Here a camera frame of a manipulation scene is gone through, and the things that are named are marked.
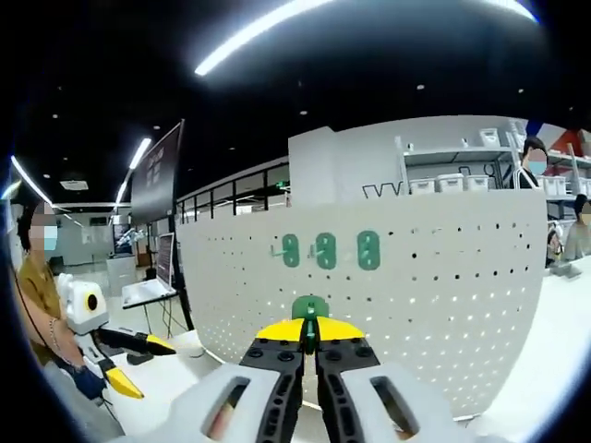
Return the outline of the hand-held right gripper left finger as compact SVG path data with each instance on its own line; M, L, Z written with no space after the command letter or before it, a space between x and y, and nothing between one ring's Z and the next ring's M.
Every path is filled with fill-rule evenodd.
M302 406L303 320L262 330L239 364L220 365L133 442L290 442Z

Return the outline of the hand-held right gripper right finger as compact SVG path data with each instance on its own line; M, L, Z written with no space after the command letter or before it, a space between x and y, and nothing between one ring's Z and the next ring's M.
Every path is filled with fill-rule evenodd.
M356 327L317 319L318 401L331 442L466 442L450 408L395 362L382 364Z

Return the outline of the person's left hand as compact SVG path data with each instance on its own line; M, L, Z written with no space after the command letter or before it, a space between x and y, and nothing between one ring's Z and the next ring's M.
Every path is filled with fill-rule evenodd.
M86 366L69 366L68 374L72 377L78 390L98 406L104 403L103 391L106 388L104 380L92 373Z

